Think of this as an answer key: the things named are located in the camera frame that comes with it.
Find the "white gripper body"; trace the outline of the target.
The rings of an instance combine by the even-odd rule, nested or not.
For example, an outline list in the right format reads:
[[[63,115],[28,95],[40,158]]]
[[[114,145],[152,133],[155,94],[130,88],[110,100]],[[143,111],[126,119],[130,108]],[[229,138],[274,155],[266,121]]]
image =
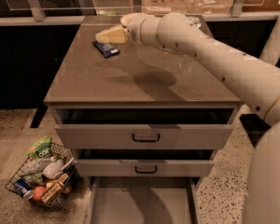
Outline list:
[[[144,42],[141,38],[141,29],[144,21],[147,19],[147,14],[137,13],[128,25],[125,27],[128,33],[129,39],[136,45],[143,45]]]

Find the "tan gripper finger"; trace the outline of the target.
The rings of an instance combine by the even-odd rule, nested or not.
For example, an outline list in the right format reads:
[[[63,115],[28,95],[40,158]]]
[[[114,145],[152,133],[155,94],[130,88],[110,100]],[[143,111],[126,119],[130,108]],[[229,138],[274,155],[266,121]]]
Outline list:
[[[128,40],[126,30],[120,26],[114,26],[95,35],[98,42],[123,44]]]

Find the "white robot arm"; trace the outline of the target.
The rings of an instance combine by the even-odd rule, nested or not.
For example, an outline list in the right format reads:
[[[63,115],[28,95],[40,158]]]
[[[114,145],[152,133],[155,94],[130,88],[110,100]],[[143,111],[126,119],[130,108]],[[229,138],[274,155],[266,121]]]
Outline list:
[[[95,38],[188,54],[271,126],[252,157],[243,224],[280,224],[280,68],[275,65],[280,57],[280,15],[259,59],[204,34],[176,12],[161,18],[130,13]]]

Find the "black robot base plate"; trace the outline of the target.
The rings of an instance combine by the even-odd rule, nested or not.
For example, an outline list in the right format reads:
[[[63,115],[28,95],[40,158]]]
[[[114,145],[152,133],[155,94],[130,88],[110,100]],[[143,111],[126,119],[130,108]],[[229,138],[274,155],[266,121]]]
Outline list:
[[[271,128],[264,120],[255,114],[242,114],[240,121],[253,147],[256,147],[260,138]]]

